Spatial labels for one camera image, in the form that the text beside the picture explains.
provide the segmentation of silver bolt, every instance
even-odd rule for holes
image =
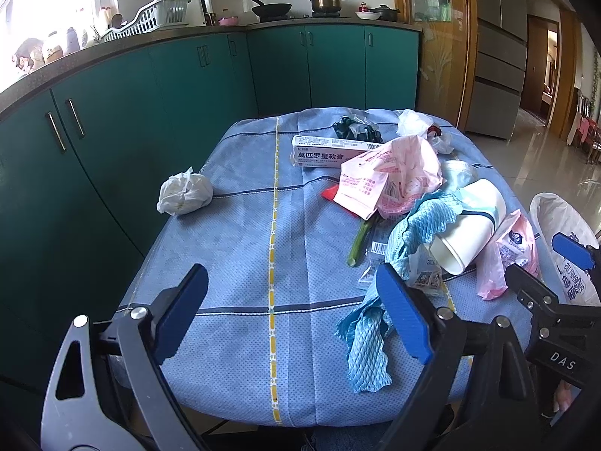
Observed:
[[[453,318],[453,310],[441,307],[436,311],[436,315],[439,319],[443,319],[443,321],[449,321]]]
[[[503,327],[504,329],[507,329],[512,323],[509,322],[509,319],[507,319],[506,316],[504,315],[499,315],[497,317],[497,325],[499,327]]]
[[[78,315],[73,319],[73,325],[75,327],[83,327],[86,324],[88,324],[88,317],[85,315]]]
[[[146,314],[148,314],[148,309],[146,309],[146,307],[136,307],[135,309],[133,309],[130,313],[129,316],[132,319],[143,319],[146,317]]]

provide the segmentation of window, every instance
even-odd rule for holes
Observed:
[[[44,41],[56,31],[66,50],[67,29],[73,27],[81,41],[83,29],[94,23],[94,8],[94,0],[8,0],[0,9],[0,91],[24,76],[12,56],[26,39]]]

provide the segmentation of white plastic basket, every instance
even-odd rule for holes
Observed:
[[[136,18],[121,29],[110,28],[100,42],[114,41],[130,35],[184,25],[187,4],[191,0],[156,0],[137,11]]]

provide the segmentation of pink plastic bag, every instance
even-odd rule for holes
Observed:
[[[500,297],[507,285],[505,268],[516,264],[531,275],[539,275],[539,257],[534,231],[521,210],[511,212],[476,258],[476,286],[484,300]]]
[[[436,152],[419,136],[399,137],[342,163],[334,201],[367,220],[407,213],[442,184]]]

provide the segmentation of frying pan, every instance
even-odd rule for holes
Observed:
[[[261,0],[252,1],[259,4],[259,6],[251,8],[253,13],[259,18],[281,17],[287,14],[292,8],[290,3],[270,3],[266,5]]]

